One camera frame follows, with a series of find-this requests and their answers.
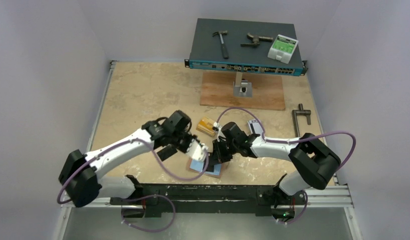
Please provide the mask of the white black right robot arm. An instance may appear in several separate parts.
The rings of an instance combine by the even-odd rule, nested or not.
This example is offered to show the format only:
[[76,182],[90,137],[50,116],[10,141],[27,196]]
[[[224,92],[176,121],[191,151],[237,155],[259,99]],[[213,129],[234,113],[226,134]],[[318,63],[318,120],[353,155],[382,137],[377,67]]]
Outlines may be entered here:
[[273,196],[281,204],[307,188],[323,190],[340,167],[340,158],[315,135],[306,133],[293,140],[264,139],[260,133],[247,135],[235,122],[229,122],[213,141],[210,164],[229,162],[235,154],[249,158],[273,158],[291,162],[295,171],[282,177]]

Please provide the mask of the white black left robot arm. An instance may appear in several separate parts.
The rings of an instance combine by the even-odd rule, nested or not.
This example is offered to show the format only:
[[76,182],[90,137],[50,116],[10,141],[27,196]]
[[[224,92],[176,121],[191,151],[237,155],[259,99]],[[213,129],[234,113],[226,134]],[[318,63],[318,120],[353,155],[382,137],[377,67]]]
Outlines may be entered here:
[[137,204],[142,197],[139,184],[132,176],[109,177],[107,173],[119,165],[145,153],[152,153],[161,165],[177,152],[191,160],[203,162],[207,147],[190,133],[191,119],[181,110],[169,117],[159,117],[144,123],[127,137],[98,150],[69,153],[59,174],[62,187],[57,196],[59,204],[72,202],[84,207],[95,199],[119,198]]

